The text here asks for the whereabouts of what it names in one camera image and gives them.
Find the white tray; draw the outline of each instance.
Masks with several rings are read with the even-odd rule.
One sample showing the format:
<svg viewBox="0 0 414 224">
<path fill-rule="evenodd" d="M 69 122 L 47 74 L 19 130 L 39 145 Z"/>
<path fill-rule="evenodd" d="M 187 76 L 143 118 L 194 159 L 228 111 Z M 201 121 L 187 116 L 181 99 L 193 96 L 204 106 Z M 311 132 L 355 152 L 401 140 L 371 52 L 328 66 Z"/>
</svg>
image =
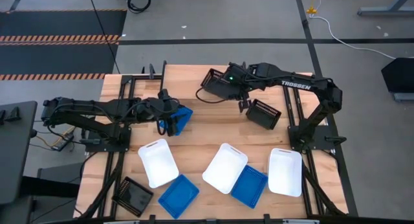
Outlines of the white tray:
<svg viewBox="0 0 414 224">
<path fill-rule="evenodd" d="M 218 191 L 229 194 L 246 164 L 245 154 L 224 143 L 202 174 L 202 179 Z"/>
<path fill-rule="evenodd" d="M 162 186 L 179 176 L 166 140 L 160 139 L 141 147 L 138 155 L 144 164 L 150 188 Z"/>
<path fill-rule="evenodd" d="M 273 193 L 298 197 L 302 193 L 302 156 L 274 148 L 270 153 L 268 185 Z"/>
</svg>

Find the gray floor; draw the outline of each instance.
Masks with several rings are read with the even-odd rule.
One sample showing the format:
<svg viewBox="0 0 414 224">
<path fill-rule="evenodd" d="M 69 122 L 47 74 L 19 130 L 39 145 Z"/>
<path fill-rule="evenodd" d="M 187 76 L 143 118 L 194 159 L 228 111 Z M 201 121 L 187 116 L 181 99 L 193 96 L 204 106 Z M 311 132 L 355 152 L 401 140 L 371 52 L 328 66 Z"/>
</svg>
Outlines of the gray floor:
<svg viewBox="0 0 414 224">
<path fill-rule="evenodd" d="M 305 8 L 310 1 L 303 0 Z M 359 6 L 390 2 L 323 0 L 320 15 L 331 22 L 339 38 L 414 38 L 412 17 L 356 15 Z M 0 10 L 8 10 L 12 3 L 0 0 Z M 124 0 L 95 0 L 95 4 L 97 8 L 125 7 Z M 21 0 L 17 9 L 90 8 L 89 0 Z M 323 21 L 310 20 L 310 29 L 314 39 L 330 38 Z M 124 34 L 124 39 L 304 38 L 295 0 L 153 0 L 147 12 L 127 14 Z M 393 56 L 414 56 L 413 44 L 359 46 Z M 323 74 L 332 77 L 344 92 L 343 109 L 335 118 L 340 134 L 348 138 L 343 150 L 359 215 L 414 219 L 414 107 L 395 103 L 387 92 L 380 70 L 391 60 L 343 45 L 316 45 L 316 50 Z M 160 71 L 163 60 L 186 64 L 270 62 L 288 71 L 313 70 L 307 46 L 300 44 L 132 45 L 119 46 L 117 53 L 123 73 L 138 73 L 149 63 Z M 55 96 L 97 99 L 101 86 L 102 81 L 94 80 L 0 82 L 0 102 L 37 100 L 41 104 Z M 30 148 L 25 173 L 33 175 L 37 168 L 83 159 L 83 149 L 78 146 L 73 152 L 66 149 L 61 153 Z"/>
</svg>

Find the floor mat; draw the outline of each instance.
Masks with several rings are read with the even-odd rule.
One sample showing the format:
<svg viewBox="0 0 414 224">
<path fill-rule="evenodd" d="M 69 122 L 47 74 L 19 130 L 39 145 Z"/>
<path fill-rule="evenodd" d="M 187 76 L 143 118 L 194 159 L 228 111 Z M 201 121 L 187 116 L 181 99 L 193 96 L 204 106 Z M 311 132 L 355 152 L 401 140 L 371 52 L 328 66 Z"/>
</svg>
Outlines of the floor mat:
<svg viewBox="0 0 414 224">
<path fill-rule="evenodd" d="M 112 73 L 126 11 L 0 13 L 0 80 L 102 79 Z"/>
</svg>

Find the desk leg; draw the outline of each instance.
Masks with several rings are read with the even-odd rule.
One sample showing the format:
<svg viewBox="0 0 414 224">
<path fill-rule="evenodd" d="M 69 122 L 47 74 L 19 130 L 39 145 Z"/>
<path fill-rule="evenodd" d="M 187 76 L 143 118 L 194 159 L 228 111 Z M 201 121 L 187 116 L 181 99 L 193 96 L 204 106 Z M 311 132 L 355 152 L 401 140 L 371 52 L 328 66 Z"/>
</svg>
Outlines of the desk leg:
<svg viewBox="0 0 414 224">
<path fill-rule="evenodd" d="M 23 176 L 20 194 L 33 196 L 76 197 L 79 185 Z"/>
</svg>

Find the black container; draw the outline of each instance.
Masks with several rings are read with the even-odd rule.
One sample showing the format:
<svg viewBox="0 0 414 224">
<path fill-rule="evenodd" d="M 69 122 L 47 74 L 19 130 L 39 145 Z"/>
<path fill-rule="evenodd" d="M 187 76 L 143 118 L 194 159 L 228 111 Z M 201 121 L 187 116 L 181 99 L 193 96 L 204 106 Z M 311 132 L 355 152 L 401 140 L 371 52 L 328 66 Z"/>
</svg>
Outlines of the black container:
<svg viewBox="0 0 414 224">
<path fill-rule="evenodd" d="M 223 78 L 223 73 L 210 69 L 201 83 L 203 89 L 222 99 L 234 99 L 240 93 L 239 85 L 232 85 Z"/>
<path fill-rule="evenodd" d="M 140 217 L 152 197 L 153 192 L 133 181 L 131 178 L 125 177 L 119 189 L 112 197 L 112 200 L 124 209 L 130 211 L 130 213 Z"/>
<path fill-rule="evenodd" d="M 255 99 L 248 108 L 246 116 L 249 120 L 266 129 L 274 129 L 282 112 L 270 107 L 264 102 Z"/>
</svg>

